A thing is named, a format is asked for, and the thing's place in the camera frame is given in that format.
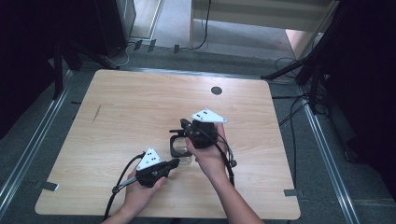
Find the white surface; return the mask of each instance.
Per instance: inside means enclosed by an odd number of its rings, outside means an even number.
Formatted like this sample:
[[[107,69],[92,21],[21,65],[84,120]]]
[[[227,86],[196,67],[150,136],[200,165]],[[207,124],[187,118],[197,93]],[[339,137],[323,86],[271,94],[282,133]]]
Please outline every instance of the white surface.
[[[228,121],[224,117],[216,114],[215,112],[211,111],[208,108],[206,108],[205,110],[201,110],[198,113],[191,114],[191,118],[204,123],[210,123],[210,122],[226,123]]]
[[[146,152],[145,156],[143,157],[142,161],[137,164],[136,170],[144,170],[150,166],[160,163],[162,160],[154,148],[149,148]]]

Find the table top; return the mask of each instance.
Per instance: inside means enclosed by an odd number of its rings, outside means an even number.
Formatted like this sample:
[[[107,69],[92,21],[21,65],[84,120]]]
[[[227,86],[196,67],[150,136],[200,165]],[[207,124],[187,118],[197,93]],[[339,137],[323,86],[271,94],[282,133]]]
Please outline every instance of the table top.
[[[222,93],[211,92],[220,87]],[[59,184],[43,190],[41,215],[102,216],[126,164],[153,147],[170,161],[169,130],[205,108],[228,120],[224,130],[238,165],[235,187],[263,219],[297,219],[293,189],[271,92],[262,80],[99,70],[49,175]],[[117,195],[110,215],[123,203]],[[172,170],[141,217],[225,217],[197,162]]]

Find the gray floor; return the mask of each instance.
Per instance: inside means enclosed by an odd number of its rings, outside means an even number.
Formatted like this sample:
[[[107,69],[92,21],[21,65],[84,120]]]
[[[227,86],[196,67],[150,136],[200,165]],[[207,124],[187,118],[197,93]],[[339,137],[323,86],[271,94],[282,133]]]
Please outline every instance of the gray floor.
[[[287,43],[286,35],[282,35],[282,32],[284,31],[275,31],[274,36],[277,36],[282,43]],[[230,43],[237,43],[236,38],[238,36],[243,35],[235,35],[235,40]],[[170,40],[174,36],[159,35],[157,33],[156,38],[158,40]],[[222,39],[222,37],[213,36],[208,38],[208,46],[215,45],[216,41],[212,43],[211,40],[216,39]],[[177,36],[173,42],[181,43],[177,40]],[[260,75],[275,72],[274,64],[277,58],[290,57],[292,55],[290,46],[287,46],[287,44],[279,46],[276,42],[271,41],[265,43],[263,47],[265,53],[261,57],[257,57],[255,51],[249,52],[250,48],[239,49],[241,52],[244,51],[244,53],[241,53],[243,54],[242,56],[237,55],[238,51],[227,52],[226,50],[230,49],[227,46],[224,46],[224,48],[224,51],[220,49],[215,52],[181,51],[178,54],[174,54],[173,49],[167,48],[165,44],[157,46],[152,52],[148,52],[148,46],[142,46],[139,50],[129,48],[130,60],[127,64],[121,66],[120,70],[147,68],[195,71],[210,74],[216,73],[218,76],[259,79]],[[69,85],[70,89],[64,103],[48,130],[18,191],[0,220],[1,223],[98,223],[102,219],[101,217],[82,216],[41,216],[35,213],[35,203],[40,190],[33,188],[33,184],[37,180],[46,180],[50,174],[51,167],[73,122],[73,117],[78,112],[78,104],[72,104],[72,102],[82,101],[94,72],[101,68],[97,63],[85,56],[81,56],[81,59],[83,67],[79,72],[73,72]],[[122,52],[118,57],[111,60],[117,63],[124,63],[127,57]],[[282,67],[287,64],[287,62],[280,62],[278,66]],[[293,79],[290,77],[282,77],[279,80],[270,82],[270,89],[273,96],[300,94],[298,87],[293,84]],[[0,183],[5,183],[25,150],[31,136],[35,132],[35,128],[50,105],[52,93],[53,86],[50,86],[37,99],[35,104],[23,114],[8,135],[0,140],[0,151],[2,152],[2,157],[0,158]],[[289,114],[292,102],[293,99],[274,100],[276,116],[279,121]],[[361,223],[394,223],[396,220],[396,204],[390,198],[379,174],[366,164],[347,162],[344,158],[342,145],[332,128],[330,119],[326,116],[318,116],[318,119]],[[301,190],[304,195],[299,197],[302,215],[299,219],[292,221],[292,223],[346,223],[332,186],[332,181],[318,149],[317,141],[303,110],[293,117],[293,123],[297,148],[297,189]],[[290,170],[293,173],[294,153],[290,124],[286,122],[280,127],[280,130]],[[137,218],[133,223],[169,223],[169,221],[169,219]],[[189,223],[204,223],[202,220],[199,222],[193,219],[185,221]],[[206,223],[210,221],[211,223],[220,222],[220,220],[205,221]],[[286,223],[286,220],[265,221],[266,223]]]

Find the floor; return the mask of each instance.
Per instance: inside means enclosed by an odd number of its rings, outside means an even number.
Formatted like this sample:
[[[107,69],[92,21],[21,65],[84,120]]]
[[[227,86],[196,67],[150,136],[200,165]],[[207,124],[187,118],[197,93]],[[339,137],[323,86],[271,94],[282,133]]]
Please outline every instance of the floor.
[[[129,48],[126,50],[128,54],[121,52],[110,60],[113,63],[124,64],[120,67],[121,70],[143,68],[194,71],[201,75],[259,79],[261,75],[275,72],[277,67],[288,65],[294,58],[284,30],[212,21],[208,24],[208,38],[201,49],[175,54],[175,44],[181,47],[188,45],[189,21],[185,19],[189,14],[189,6],[186,2],[188,1],[163,0],[151,37],[157,40],[153,51],[149,51],[148,39],[144,41],[147,45],[144,44],[140,49]],[[199,45],[202,41],[200,37],[203,37],[204,33],[203,22],[195,21],[194,45]],[[73,117],[78,112],[76,102],[82,101],[94,72],[100,69],[100,66],[89,58],[81,58],[83,68],[79,72],[72,72],[68,93],[61,109],[42,139],[20,187],[14,192],[14,199],[7,204],[7,211],[0,214],[3,217],[0,217],[1,223],[98,223],[101,220],[100,217],[40,216],[34,209],[40,191],[32,186],[37,180],[45,180],[50,173]],[[279,58],[290,59],[278,61]],[[294,74],[290,73],[270,81],[273,96],[294,96],[301,94],[301,91],[309,90],[309,85],[302,90],[296,86],[293,76]],[[7,177],[29,144],[35,128],[50,106],[52,93],[53,87],[50,86],[20,118],[7,137],[0,141],[1,150],[6,152],[5,156],[0,158],[0,164],[4,167],[0,171],[0,183],[7,182]],[[290,113],[292,102],[292,99],[274,100],[279,121]],[[346,161],[342,144],[332,128],[331,118],[316,116],[315,119],[325,136],[324,140],[334,160],[335,170],[346,188],[347,199],[352,202],[353,209],[349,211],[354,211],[356,214],[352,216],[355,215],[357,219],[350,222],[346,211],[343,211],[342,201],[337,194],[337,188],[340,186],[334,185],[332,176],[334,167],[329,167],[324,160],[326,152],[318,144],[321,136],[314,132],[309,110],[304,108],[293,116],[296,151],[293,150],[290,123],[285,122],[280,126],[290,171],[296,178],[297,190],[300,192],[298,198],[302,215],[292,223],[394,223],[396,204],[390,198],[379,174],[364,163],[353,164]],[[204,223],[202,220],[187,221]],[[286,223],[286,220],[265,221]],[[159,223],[159,220],[138,218],[133,223]]]

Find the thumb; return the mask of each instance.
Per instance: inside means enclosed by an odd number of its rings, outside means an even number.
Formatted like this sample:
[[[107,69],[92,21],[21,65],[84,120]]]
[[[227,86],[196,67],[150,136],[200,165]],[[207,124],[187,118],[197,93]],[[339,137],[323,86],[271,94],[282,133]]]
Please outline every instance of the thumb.
[[[154,191],[161,189],[163,187],[163,185],[165,184],[165,182],[166,182],[165,176],[163,176],[159,180],[157,180],[157,182],[153,186]]]

